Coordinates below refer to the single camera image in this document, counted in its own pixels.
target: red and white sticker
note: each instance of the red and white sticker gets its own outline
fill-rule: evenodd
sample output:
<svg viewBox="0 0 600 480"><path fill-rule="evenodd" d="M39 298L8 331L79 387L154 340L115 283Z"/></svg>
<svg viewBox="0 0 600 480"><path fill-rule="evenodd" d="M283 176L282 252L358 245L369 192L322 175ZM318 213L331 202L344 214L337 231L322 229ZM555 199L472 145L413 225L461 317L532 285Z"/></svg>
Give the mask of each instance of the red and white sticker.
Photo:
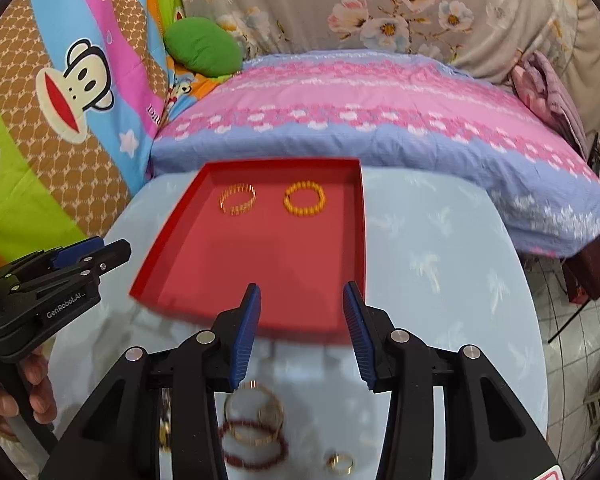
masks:
<svg viewBox="0 0 600 480"><path fill-rule="evenodd" d="M560 469L560 466L555 465L549 469L549 471L542 473L534 480L564 480L564 476L562 476L562 469Z"/></svg>

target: red mouth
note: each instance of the red mouth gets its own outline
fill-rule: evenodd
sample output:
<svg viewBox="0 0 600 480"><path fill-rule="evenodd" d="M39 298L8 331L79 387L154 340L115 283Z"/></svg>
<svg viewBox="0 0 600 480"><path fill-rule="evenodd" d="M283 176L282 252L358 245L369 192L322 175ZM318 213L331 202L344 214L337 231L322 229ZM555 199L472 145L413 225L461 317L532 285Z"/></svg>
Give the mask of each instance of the red mouth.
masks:
<svg viewBox="0 0 600 480"><path fill-rule="evenodd" d="M62 92L58 86L56 86L56 83L51 80L48 74L45 74L45 85L46 93L49 95L49 100L51 101L51 104L53 105L54 110L56 110L58 116L68 126L75 130L76 133L79 134L80 130L78 129L78 123L75 122L74 113L71 111L71 108L69 108L69 103L67 103L66 99L62 95Z"/></svg>

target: pink and blue bedspread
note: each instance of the pink and blue bedspread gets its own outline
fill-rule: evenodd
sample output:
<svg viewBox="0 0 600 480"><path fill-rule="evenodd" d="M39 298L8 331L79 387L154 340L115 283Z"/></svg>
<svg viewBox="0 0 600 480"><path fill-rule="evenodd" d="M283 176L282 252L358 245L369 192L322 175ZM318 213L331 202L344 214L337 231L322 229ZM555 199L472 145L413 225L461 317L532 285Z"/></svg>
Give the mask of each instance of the pink and blue bedspread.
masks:
<svg viewBox="0 0 600 480"><path fill-rule="evenodd" d="M487 190L522 252L570 256L600 234L600 181L561 137L514 95L421 56L252 60L152 148L155 174L277 156L351 156L464 178Z"/></svg>

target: tiled floor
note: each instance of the tiled floor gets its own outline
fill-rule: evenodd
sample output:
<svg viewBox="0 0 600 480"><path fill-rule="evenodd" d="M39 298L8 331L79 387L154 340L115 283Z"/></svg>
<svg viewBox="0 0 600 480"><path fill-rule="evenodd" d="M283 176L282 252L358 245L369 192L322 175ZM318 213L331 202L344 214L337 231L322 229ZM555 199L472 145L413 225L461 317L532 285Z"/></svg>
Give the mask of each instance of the tiled floor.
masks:
<svg viewBox="0 0 600 480"><path fill-rule="evenodd" d="M550 345L548 339L572 316L557 260L541 260L527 281L536 305L544 346L549 387L548 442L571 480L580 462L588 458L594 435L583 400L600 371L600 299L591 302Z"/></svg>

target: human hand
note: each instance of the human hand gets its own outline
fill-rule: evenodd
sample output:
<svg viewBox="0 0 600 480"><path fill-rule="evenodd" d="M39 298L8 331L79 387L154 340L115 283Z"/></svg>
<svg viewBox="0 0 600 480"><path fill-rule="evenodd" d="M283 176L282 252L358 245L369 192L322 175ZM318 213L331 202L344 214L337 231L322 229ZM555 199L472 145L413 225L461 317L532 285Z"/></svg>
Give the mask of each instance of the human hand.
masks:
<svg viewBox="0 0 600 480"><path fill-rule="evenodd" d="M49 366L42 355L42 347L36 348L31 355L20 362L24 377L33 384L29 402L33 408L33 416L40 424L49 424L58 415L58 407L54 399L51 381L47 377ZM0 386L0 431L13 436L7 418L18 415L16 401Z"/></svg>

